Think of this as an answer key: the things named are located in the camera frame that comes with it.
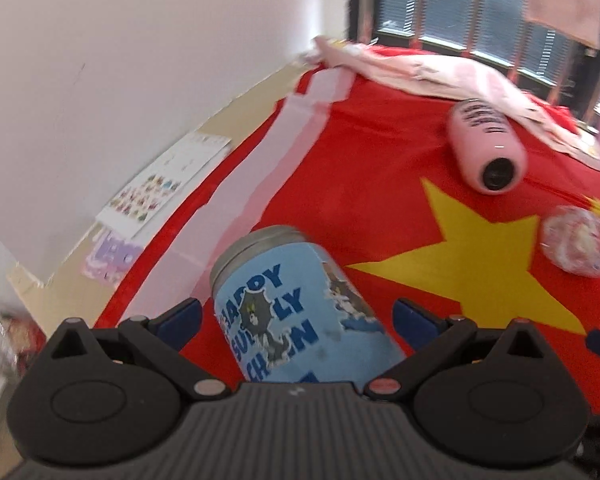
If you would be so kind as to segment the blue cartoon cup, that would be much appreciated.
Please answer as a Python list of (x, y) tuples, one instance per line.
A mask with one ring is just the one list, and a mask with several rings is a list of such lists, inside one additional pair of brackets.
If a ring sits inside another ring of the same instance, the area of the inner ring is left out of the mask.
[(214, 314), (250, 382), (350, 382), (404, 360), (326, 250), (292, 226), (240, 238), (212, 266)]

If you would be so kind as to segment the purple sticker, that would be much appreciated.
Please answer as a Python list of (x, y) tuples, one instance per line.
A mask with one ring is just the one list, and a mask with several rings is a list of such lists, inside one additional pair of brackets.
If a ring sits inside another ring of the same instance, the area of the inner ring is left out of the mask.
[(125, 240), (108, 229), (100, 229), (92, 238), (91, 252), (82, 264), (81, 273), (90, 280), (117, 288), (144, 251), (140, 245)]

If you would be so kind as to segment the clear plastic bag of items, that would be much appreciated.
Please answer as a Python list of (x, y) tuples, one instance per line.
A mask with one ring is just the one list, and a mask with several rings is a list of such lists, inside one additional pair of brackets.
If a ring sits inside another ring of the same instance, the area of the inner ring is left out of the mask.
[(544, 256), (563, 271), (600, 278), (600, 216), (576, 206), (559, 206), (540, 227)]

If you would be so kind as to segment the sticker sheet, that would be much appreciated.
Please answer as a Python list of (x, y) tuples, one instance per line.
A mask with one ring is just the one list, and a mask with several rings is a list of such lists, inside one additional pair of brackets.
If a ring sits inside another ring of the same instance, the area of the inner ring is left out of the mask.
[(230, 147), (230, 138), (186, 133), (140, 171), (106, 203), (96, 220), (125, 238), (132, 238), (172, 200), (212, 158)]

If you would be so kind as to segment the red flag with yellow stars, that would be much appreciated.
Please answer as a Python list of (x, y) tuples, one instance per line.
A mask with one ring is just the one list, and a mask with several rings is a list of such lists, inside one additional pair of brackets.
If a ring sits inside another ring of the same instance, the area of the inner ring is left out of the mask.
[(535, 322), (600, 413), (600, 278), (554, 266), (536, 237), (559, 206), (600, 213), (600, 172), (518, 130), (529, 170), (485, 196), (460, 175), (451, 103), (347, 70), (305, 73), (273, 114), (191, 192), (97, 320), (112, 327), (187, 297), (210, 307), (213, 261), (252, 230), (290, 224), (322, 245), (389, 322), (405, 297), (483, 327)]

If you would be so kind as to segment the pink cloth on table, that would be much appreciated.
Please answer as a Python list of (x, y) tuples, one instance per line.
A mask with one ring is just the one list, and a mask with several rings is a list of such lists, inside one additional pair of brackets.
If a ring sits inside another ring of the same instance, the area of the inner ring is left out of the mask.
[(548, 112), (548, 104), (519, 89), (498, 70), (458, 56), (416, 53), (381, 55), (364, 44), (317, 36), (314, 44), (329, 67), (347, 67), (376, 84), (414, 96), (452, 101), (478, 99), (513, 119), (552, 150), (600, 171), (600, 155)]

